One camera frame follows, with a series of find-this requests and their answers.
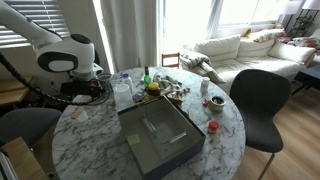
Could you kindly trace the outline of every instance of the cardboard box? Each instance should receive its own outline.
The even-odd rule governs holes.
[[[201,152],[205,134],[166,96],[125,109],[119,119],[144,179],[160,179]]]

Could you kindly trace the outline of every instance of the gray chair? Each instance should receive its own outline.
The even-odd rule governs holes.
[[[286,104],[291,90],[291,83],[285,77],[257,69],[241,71],[231,86],[230,97],[243,118],[246,145],[272,153],[259,179],[267,171],[275,153],[283,148],[273,117]]]
[[[58,122],[61,112],[49,108],[23,108],[0,118],[0,147],[22,137],[29,147]]]

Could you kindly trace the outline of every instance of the chair backrest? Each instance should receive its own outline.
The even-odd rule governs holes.
[[[180,61],[180,53],[173,53],[173,54],[162,54],[162,67],[177,67],[179,68],[179,61]]]
[[[263,113],[272,117],[291,95],[292,85],[283,76],[258,70],[241,71],[231,86],[230,97],[240,112]]]

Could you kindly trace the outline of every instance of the orange object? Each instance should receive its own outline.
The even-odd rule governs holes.
[[[215,134],[219,128],[219,123],[217,121],[210,121],[208,126],[208,132]]]

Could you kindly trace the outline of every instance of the white sofa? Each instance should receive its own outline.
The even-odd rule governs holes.
[[[180,65],[184,70],[209,77],[229,94],[235,76],[244,69],[266,70],[293,80],[309,66],[314,51],[274,39],[256,43],[237,35],[195,43],[182,53]]]

